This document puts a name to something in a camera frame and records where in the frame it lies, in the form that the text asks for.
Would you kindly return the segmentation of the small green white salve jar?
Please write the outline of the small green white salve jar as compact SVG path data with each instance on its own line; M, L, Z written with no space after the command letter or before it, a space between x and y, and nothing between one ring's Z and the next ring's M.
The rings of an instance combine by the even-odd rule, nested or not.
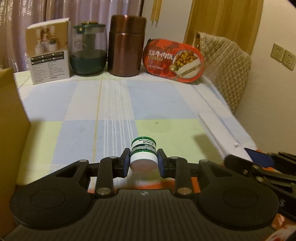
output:
M151 173L158 168L156 141L150 137L135 138L131 143L130 168L137 173Z

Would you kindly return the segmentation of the white tube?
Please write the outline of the white tube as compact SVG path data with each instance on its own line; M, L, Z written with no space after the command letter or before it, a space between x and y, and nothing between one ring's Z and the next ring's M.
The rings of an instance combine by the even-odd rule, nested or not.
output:
M243 146L234 139L215 113L200 113L199 118L220 148L224 158L233 155L253 162Z

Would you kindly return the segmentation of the large open cardboard box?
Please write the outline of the large open cardboard box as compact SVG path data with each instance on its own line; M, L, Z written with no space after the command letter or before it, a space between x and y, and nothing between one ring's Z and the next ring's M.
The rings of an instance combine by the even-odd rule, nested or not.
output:
M15 226L10 198L15 192L30 122L20 99L13 70L1 70L1 237Z

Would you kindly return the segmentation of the red instant rice meal box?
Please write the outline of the red instant rice meal box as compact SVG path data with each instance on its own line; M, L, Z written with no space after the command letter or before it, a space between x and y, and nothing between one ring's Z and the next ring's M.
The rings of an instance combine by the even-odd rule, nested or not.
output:
M142 62L149 74L182 83L192 83L204 72L204 59L197 48L165 39L148 40Z

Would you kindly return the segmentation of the beige quilted chair cushion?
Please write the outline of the beige quilted chair cushion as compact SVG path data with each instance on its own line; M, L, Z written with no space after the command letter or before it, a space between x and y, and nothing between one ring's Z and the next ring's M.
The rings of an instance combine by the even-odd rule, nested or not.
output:
M204 75L217 88L234 113L241 100L251 69L250 54L227 39L196 32L192 46L198 48L204 59Z

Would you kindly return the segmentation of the green glass jar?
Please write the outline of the green glass jar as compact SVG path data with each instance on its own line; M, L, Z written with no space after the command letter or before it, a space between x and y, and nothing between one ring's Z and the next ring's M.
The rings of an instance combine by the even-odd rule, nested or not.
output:
M101 73L107 63L106 25L84 22L75 25L71 33L70 64L81 76Z

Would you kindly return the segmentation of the brown metal canister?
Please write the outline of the brown metal canister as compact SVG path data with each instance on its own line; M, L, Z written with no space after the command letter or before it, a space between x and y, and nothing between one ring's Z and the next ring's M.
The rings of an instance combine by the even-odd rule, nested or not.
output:
M108 37L107 70L119 77L139 74L147 20L141 16L114 15Z

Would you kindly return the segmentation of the white product box with photo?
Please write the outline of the white product box with photo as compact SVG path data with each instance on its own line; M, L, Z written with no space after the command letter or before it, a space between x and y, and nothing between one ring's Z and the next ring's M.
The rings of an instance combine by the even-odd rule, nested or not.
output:
M34 85L70 77L70 19L35 23L26 28L28 69Z

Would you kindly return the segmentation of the wooden door frame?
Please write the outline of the wooden door frame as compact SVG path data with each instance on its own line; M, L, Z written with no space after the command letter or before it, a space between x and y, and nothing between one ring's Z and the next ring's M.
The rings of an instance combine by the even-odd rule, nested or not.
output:
M192 1L184 42L191 44L197 32L226 37L252 53L263 1Z

